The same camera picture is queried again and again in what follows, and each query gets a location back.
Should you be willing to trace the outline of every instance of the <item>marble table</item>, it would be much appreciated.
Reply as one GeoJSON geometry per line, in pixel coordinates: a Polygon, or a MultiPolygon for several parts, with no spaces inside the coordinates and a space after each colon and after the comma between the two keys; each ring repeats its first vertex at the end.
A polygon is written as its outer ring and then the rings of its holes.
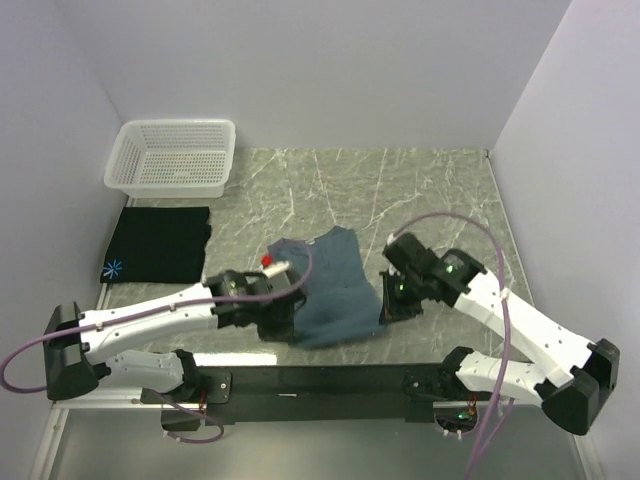
{"type": "MultiPolygon", "coordinates": [[[[218,199],[139,199],[134,206],[199,206],[211,209],[213,233],[205,274],[256,268],[267,245],[281,237],[308,239],[333,225],[353,228],[369,281],[382,292],[379,271],[387,236],[411,218],[455,211],[479,220],[498,238],[507,257],[507,284],[530,294],[487,151],[479,149],[248,149],[236,152],[224,196],[218,199]]],[[[454,219],[429,219],[412,228],[441,254],[456,246],[495,271],[493,247],[476,227],[454,219]]],[[[104,308],[167,295],[184,285],[120,284],[110,287],[104,308]]],[[[141,345],[144,351],[182,348],[203,364],[336,365],[439,362],[454,347],[497,356],[501,339],[473,319],[424,302],[424,314],[394,324],[366,341],[301,350],[259,340],[255,327],[192,332],[141,345]]],[[[514,352],[514,359],[523,359],[514,352]]]]}

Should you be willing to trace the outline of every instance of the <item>gray-blue garment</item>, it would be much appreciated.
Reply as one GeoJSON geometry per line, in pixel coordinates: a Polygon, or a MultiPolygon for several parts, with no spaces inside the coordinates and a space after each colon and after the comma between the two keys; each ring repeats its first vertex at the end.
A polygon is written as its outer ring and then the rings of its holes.
{"type": "MultiPolygon", "coordinates": [[[[306,243],[313,269],[305,284],[307,303],[294,317],[294,344],[328,346],[383,330],[382,302],[364,274],[355,232],[336,226],[306,243]]],[[[300,274],[307,269],[307,253],[300,241],[282,239],[268,249],[275,260],[292,262],[300,274]]]]}

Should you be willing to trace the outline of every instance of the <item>red object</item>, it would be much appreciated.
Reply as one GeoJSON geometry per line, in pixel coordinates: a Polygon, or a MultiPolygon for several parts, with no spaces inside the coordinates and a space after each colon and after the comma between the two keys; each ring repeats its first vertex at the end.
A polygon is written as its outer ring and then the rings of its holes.
{"type": "Polygon", "coordinates": [[[265,255],[262,257],[262,260],[260,260],[260,263],[262,263],[263,268],[267,268],[273,263],[273,257],[271,255],[265,255]]]}

